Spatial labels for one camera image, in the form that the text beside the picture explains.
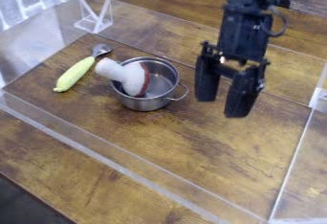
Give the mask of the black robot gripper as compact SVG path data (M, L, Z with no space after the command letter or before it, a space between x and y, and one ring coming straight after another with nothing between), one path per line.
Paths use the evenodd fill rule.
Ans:
M232 78L224 105L228 118L248 116L264 88L270 29L270 14L226 7L217 44L208 41L201 44L195 65L195 97L199 101L213 101L220 76Z

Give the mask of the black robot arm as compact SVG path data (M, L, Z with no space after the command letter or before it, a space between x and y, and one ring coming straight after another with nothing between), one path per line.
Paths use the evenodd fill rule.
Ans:
M220 78L231 78L224 104L228 118L248 116L264 88L268 39L283 34L272 31L274 18L280 15L278 3L279 0L227 0L219 42L201 43L195 65L195 97L199 101L213 101Z

